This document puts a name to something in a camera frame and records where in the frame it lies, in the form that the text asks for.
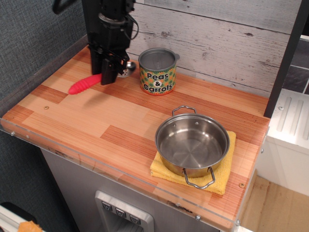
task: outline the yellow cloth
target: yellow cloth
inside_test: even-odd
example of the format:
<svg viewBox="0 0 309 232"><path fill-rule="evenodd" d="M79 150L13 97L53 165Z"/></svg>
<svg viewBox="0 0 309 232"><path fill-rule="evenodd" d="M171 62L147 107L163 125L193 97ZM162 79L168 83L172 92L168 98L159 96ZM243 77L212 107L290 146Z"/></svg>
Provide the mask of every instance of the yellow cloth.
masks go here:
<svg viewBox="0 0 309 232"><path fill-rule="evenodd" d="M235 140L236 140L236 134L234 132L228 131L227 133L230 138L229 150L226 156L222 159L219 167L213 172L214 177L216 179L215 183L213 183L212 185L209 185L208 188L204 189L206 191L214 192L220 195L223 195L225 193L225 187L226 187L228 178L230 176L232 158L233 158ZM172 181L178 184L191 186L186 183L184 176L173 173L163 164L160 158L159 152L157 152L157 154L155 155L154 161L150 166L150 170L151 170L151 176L159 177L159 178L169 180L169 181ZM198 186L204 186L212 181L212 177L209 172L209 174L203 177L189 178L189 181Z"/></svg>

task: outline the gray fabric wall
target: gray fabric wall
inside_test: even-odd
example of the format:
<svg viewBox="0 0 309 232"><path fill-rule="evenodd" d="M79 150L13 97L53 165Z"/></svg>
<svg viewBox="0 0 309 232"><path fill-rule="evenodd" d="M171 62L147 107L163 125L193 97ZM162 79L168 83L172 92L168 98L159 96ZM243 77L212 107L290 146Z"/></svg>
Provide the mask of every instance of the gray fabric wall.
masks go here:
<svg viewBox="0 0 309 232"><path fill-rule="evenodd" d="M52 0L0 0L0 116L86 46L81 1L60 15ZM35 146L0 131L0 203L33 214L47 232L75 231Z"/></svg>

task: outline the wooden floor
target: wooden floor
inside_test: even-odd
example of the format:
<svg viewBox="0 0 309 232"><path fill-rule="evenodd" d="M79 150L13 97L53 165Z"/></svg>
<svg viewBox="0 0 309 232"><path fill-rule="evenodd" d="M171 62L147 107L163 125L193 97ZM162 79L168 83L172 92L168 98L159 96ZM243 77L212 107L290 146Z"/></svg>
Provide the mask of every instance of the wooden floor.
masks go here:
<svg viewBox="0 0 309 232"><path fill-rule="evenodd" d="M309 232L309 196L257 176L240 224L254 232Z"/></svg>

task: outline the cooking pot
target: cooking pot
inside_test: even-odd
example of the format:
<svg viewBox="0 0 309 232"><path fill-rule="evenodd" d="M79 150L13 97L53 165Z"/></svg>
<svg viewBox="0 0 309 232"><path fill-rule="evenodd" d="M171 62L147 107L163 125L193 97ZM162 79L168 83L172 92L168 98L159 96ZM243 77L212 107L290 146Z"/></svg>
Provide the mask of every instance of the cooking pot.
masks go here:
<svg viewBox="0 0 309 232"><path fill-rule="evenodd" d="M194 113L175 115L181 108ZM187 184L205 189L215 182L214 170L228 152L227 131L216 120L197 114L195 108L182 105L172 111L155 133L155 145L163 164L173 173L184 176ZM189 182L211 172L212 181L205 186Z"/></svg>

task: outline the can label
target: can label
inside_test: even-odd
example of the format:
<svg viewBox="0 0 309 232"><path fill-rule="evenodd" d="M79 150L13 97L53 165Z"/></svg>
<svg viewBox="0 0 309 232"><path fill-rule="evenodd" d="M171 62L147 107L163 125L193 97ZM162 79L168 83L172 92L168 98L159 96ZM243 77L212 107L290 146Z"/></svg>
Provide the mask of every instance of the can label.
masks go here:
<svg viewBox="0 0 309 232"><path fill-rule="evenodd" d="M140 67L140 87L152 95L170 93L176 84L176 66L168 70L150 71Z"/></svg>

